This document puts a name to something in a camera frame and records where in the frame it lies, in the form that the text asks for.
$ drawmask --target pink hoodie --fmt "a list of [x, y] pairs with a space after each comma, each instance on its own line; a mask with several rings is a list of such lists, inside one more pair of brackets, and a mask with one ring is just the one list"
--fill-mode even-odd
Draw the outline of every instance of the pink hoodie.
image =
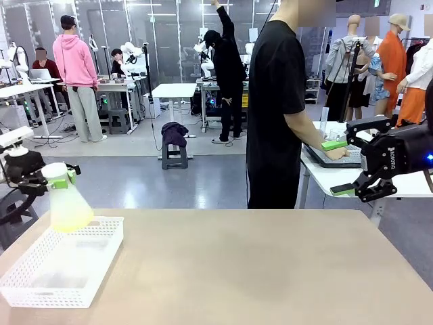
[[78, 87], [97, 85], [97, 75], [90, 50], [78, 35], [60, 35], [54, 41], [53, 53], [65, 84]]

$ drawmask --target desk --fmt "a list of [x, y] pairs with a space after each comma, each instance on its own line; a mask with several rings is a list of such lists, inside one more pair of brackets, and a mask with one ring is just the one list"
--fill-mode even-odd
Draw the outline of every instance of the desk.
[[[56, 82], [56, 81], [61, 81], [61, 79], [59, 79], [59, 78], [51, 78], [51, 79], [33, 79], [31, 82], [34, 84], [34, 85], [38, 85], [38, 84], [45, 84], [45, 83], [54, 83], [54, 82]], [[53, 95], [53, 98], [55, 98], [55, 93], [54, 93], [54, 88], [53, 87], [51, 87], [51, 94]], [[44, 102], [44, 104], [45, 104], [45, 107], [50, 107], [50, 104], [49, 104], [49, 102], [47, 101], [47, 98], [45, 97], [45, 96], [43, 96], [43, 102]], [[57, 103], [57, 99], [55, 98], [54, 99], [54, 104], [55, 104], [55, 111], [57, 112], [57, 116], [56, 117], [53, 117], [53, 120], [55, 120], [55, 119], [57, 119], [57, 118], [60, 118], [60, 117], [62, 117], [63, 115], [60, 113], [60, 110], [59, 110], [59, 106], [58, 106], [58, 103]]]
[[[124, 240], [90, 308], [0, 296], [0, 324], [432, 324], [433, 292], [360, 211], [95, 212], [124, 217]], [[0, 276], [48, 224], [0, 256]]]
[[[12, 98], [15, 101], [15, 105], [17, 105], [16, 103], [16, 99], [19, 95], [23, 95], [25, 100], [28, 102], [28, 105], [31, 105], [31, 97], [33, 97], [35, 99], [36, 102], [36, 106], [37, 109], [39, 111], [39, 117], [41, 118], [42, 121], [42, 128], [45, 134], [44, 139], [47, 138], [56, 138], [59, 139], [58, 136], [50, 136], [49, 135], [49, 131], [48, 131], [48, 127], [47, 127], [47, 122], [45, 120], [45, 116], [43, 114], [43, 110], [42, 110], [42, 105], [41, 105], [41, 100], [39, 98], [39, 94], [38, 91], [45, 89], [45, 88], [51, 88], [51, 91], [53, 91], [53, 85], [52, 84], [47, 84], [47, 85], [14, 85], [14, 86], [10, 86], [10, 87], [5, 87], [5, 88], [1, 88], [0, 89], [0, 98]], [[57, 101], [55, 100], [55, 96], [54, 96], [54, 101], [55, 101], [55, 105], [56, 108], [57, 107]], [[36, 121], [36, 116], [35, 113], [32, 110], [30, 111], [30, 116], [32, 118], [33, 121]]]
[[[196, 81], [197, 86], [200, 88], [202, 95], [202, 132], [206, 132], [206, 128], [210, 121], [221, 121], [221, 117], [207, 116], [206, 115], [206, 92], [207, 91], [218, 91], [219, 86], [216, 81], [203, 81], [201, 78]], [[249, 81], [244, 81], [244, 93], [249, 92]]]
[[181, 114], [182, 124], [182, 98], [191, 98], [196, 92], [197, 84], [195, 83], [162, 83], [152, 91], [154, 98], [168, 98], [170, 108], [170, 121], [175, 120], [175, 109], [173, 108], [173, 99], [178, 99], [179, 113]]
[[[109, 83], [100, 83], [98, 84], [98, 92], [104, 92], [104, 93], [110, 93], [110, 92], [125, 92], [127, 95], [127, 102], [128, 102], [128, 113], [129, 113], [129, 123], [131, 125], [131, 129], [128, 131], [127, 134], [131, 134], [134, 132], [134, 130], [137, 128], [137, 124], [135, 124], [133, 120], [133, 113], [135, 115], [135, 118], [138, 121], [141, 121], [144, 116], [140, 114], [141, 109], [139, 107], [140, 99], [138, 98], [139, 94], [137, 93], [137, 85], [136, 82], [140, 81], [141, 79], [127, 79], [124, 81], [124, 83], [116, 83], [114, 80], [110, 80]], [[133, 95], [131, 96], [132, 102], [134, 103], [134, 112], [131, 109], [131, 100], [129, 100], [129, 92], [132, 92]]]
[[[314, 122], [316, 128], [319, 128], [320, 122]], [[346, 129], [346, 123], [338, 122], [327, 122], [326, 132], [329, 133], [331, 129]], [[370, 134], [366, 132], [359, 132], [359, 137], [370, 140]], [[314, 158], [304, 149], [301, 154], [301, 161], [304, 165], [304, 174], [301, 180], [301, 195], [299, 201], [299, 209], [305, 207], [306, 193], [308, 191], [310, 176], [316, 181], [317, 185], [322, 189], [323, 193], [332, 196], [330, 188], [346, 183], [352, 183], [359, 174], [363, 171], [362, 169], [329, 169], [323, 168], [317, 163]], [[433, 198], [426, 178], [422, 172], [412, 173], [408, 175], [399, 175], [392, 179], [394, 185], [397, 187], [397, 193], [386, 198], [373, 201], [373, 211], [370, 219], [379, 226], [380, 219], [384, 214], [386, 203], [389, 198]], [[345, 194], [337, 196], [338, 198], [354, 198], [354, 194]]]

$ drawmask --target person in pink hoodie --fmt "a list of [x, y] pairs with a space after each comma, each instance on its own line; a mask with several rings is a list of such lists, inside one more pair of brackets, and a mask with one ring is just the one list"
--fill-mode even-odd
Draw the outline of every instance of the person in pink hoodie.
[[97, 75], [87, 44], [75, 35], [75, 19], [65, 15], [60, 18], [64, 34], [53, 44], [55, 63], [68, 87], [70, 108], [76, 131], [82, 142], [99, 142], [107, 138], [102, 134], [96, 108], [95, 91]]

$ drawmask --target wooden table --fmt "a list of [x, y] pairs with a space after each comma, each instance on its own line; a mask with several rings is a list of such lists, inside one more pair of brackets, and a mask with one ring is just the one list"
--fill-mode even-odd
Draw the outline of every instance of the wooden table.
[[[431, 325], [433, 292], [359, 211], [97, 210], [124, 242], [89, 309], [2, 325]], [[0, 256], [0, 276], [45, 216]]]

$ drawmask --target black t-shirt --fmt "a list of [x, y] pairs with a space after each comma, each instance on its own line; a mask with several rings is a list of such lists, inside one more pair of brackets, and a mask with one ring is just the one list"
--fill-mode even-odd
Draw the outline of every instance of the black t-shirt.
[[298, 177], [301, 141], [284, 114], [305, 109], [305, 58], [296, 34], [282, 21], [266, 23], [250, 65], [247, 162], [251, 175], [272, 182]]
[[120, 64], [117, 61], [113, 61], [113, 65], [111, 67], [111, 73], [120, 73], [124, 74], [122, 69], [120, 68]]

